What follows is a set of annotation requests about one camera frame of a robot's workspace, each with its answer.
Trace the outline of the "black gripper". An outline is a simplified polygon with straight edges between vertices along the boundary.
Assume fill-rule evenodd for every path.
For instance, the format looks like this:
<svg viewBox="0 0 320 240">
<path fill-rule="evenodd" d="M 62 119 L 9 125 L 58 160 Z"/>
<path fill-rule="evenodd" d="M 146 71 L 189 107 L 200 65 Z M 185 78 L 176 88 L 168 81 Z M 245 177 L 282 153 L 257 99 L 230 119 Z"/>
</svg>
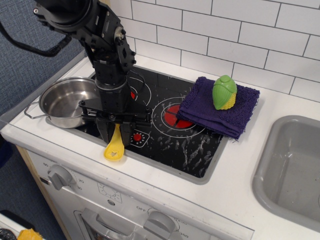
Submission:
<svg viewBox="0 0 320 240">
<path fill-rule="evenodd" d="M 85 120 L 95 121 L 102 140 L 109 143 L 120 124 L 120 133 L 125 147 L 131 144 L 136 126 L 151 125 L 151 110 L 132 98 L 129 84 L 115 89 L 98 89 L 99 97 L 80 100 Z"/>
</svg>

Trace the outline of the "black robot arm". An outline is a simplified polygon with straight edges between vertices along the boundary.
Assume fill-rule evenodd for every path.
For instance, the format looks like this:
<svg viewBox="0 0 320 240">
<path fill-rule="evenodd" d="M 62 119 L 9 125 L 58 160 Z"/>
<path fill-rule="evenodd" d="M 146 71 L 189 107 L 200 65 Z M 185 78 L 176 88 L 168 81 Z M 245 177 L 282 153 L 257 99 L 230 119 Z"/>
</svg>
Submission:
<svg viewBox="0 0 320 240">
<path fill-rule="evenodd" d="M 136 63 L 126 31 L 111 8 L 99 0 L 38 0 L 34 14 L 51 30 L 78 40 L 95 70 L 97 98 L 78 103 L 109 143 L 119 124 L 124 146 L 134 129 L 151 124 L 151 110 L 132 98 L 129 72 Z"/>
</svg>

